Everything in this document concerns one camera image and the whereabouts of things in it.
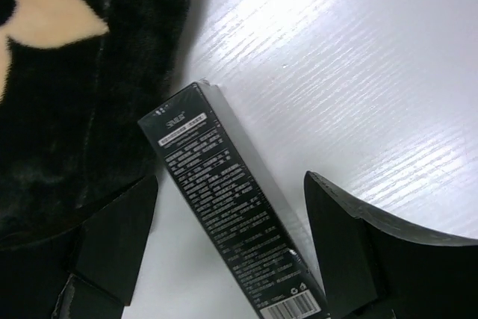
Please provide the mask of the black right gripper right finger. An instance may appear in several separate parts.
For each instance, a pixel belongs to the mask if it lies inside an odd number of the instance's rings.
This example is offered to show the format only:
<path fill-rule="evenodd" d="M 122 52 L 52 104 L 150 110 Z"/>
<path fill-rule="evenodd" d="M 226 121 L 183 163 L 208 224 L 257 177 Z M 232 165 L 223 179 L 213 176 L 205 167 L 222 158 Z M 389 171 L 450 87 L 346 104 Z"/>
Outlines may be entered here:
<path fill-rule="evenodd" d="M 477 241 L 411 223 L 307 172 L 305 203 L 333 318 L 475 318 Z"/>

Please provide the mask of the black towel with beige flowers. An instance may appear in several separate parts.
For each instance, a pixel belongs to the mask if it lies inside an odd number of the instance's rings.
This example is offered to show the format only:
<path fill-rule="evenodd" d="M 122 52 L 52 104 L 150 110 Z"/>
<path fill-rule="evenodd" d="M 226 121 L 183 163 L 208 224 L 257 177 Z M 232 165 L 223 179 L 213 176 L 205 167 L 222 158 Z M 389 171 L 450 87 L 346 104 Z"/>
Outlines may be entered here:
<path fill-rule="evenodd" d="M 1 0 L 1 248 L 76 227 L 154 170 L 190 0 Z"/>

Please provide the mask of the black box with white text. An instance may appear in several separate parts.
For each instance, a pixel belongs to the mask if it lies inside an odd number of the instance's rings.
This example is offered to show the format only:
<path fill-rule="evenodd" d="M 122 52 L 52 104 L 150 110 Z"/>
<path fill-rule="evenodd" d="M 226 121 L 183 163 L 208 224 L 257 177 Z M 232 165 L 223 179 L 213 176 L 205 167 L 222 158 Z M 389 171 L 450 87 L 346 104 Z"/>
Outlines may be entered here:
<path fill-rule="evenodd" d="M 139 121 L 260 318 L 328 318 L 313 243 L 218 86 L 189 84 Z"/>

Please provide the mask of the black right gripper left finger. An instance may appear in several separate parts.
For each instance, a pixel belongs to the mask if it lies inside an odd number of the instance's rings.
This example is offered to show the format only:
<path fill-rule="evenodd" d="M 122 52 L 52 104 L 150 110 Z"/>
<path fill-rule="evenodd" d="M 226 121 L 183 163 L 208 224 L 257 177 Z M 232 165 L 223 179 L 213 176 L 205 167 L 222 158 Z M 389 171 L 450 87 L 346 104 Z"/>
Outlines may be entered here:
<path fill-rule="evenodd" d="M 67 216 L 2 237 L 1 317 L 121 318 L 157 193 L 155 176 L 144 176 Z"/>

